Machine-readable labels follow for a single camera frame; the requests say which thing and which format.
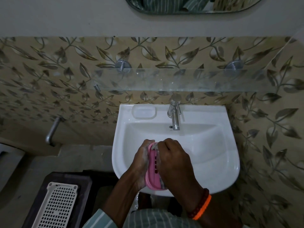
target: glass shelf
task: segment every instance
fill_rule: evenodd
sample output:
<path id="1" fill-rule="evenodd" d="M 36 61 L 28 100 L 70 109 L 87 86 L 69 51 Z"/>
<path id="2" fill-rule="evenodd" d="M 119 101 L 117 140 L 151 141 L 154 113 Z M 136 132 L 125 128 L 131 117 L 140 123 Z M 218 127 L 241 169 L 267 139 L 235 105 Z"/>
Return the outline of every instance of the glass shelf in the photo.
<path id="1" fill-rule="evenodd" d="M 98 69 L 90 88 L 124 91 L 275 92 L 266 70 Z"/>

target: pink plastic soap case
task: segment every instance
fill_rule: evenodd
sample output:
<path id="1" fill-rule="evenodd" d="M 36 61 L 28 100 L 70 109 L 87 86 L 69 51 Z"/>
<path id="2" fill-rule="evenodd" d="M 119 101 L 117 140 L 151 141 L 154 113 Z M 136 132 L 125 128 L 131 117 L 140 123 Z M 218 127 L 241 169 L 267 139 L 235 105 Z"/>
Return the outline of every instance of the pink plastic soap case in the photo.
<path id="1" fill-rule="evenodd" d="M 149 165 L 145 176 L 146 186 L 151 190 L 166 190 L 166 188 L 162 188 L 161 177 L 156 169 L 157 150 L 152 149 L 155 143 L 157 142 L 151 143 L 148 146 Z"/>

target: white perforated tray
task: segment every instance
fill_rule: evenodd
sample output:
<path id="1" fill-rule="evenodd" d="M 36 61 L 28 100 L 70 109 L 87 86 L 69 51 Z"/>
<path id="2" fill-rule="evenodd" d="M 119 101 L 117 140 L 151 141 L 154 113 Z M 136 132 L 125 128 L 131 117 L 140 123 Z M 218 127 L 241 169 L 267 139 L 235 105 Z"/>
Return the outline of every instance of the white perforated tray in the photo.
<path id="1" fill-rule="evenodd" d="M 32 228 L 66 228 L 77 189 L 77 185 L 50 182 Z"/>

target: sink basin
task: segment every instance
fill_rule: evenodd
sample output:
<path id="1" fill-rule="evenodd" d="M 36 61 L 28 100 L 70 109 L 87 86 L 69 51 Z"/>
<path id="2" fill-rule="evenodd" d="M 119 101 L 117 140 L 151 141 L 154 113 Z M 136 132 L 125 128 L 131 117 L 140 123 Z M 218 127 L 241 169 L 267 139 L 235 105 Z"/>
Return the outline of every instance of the sink basin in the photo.
<path id="1" fill-rule="evenodd" d="M 152 105 L 156 113 L 149 119 L 134 118 L 134 106 L 120 105 L 119 109 L 112 150 L 112 165 L 118 178 L 129 168 L 145 139 L 158 142 L 172 138 L 178 140 L 189 154 L 197 181 L 202 187 L 208 188 L 211 194 L 235 182 L 240 171 L 240 161 L 224 106 L 181 105 L 179 131 L 170 128 L 172 120 L 167 116 L 169 105 Z M 169 190 L 153 191 L 145 187 L 141 191 L 173 196 Z"/>

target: shirt sleeve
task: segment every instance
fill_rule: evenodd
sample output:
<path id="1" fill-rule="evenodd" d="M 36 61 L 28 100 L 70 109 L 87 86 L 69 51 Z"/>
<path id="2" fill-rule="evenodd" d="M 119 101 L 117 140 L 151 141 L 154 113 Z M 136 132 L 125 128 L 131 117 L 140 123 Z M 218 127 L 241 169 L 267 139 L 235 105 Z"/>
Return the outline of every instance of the shirt sleeve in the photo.
<path id="1" fill-rule="evenodd" d="M 82 228 L 117 228 L 117 226 L 105 212 L 98 209 Z"/>

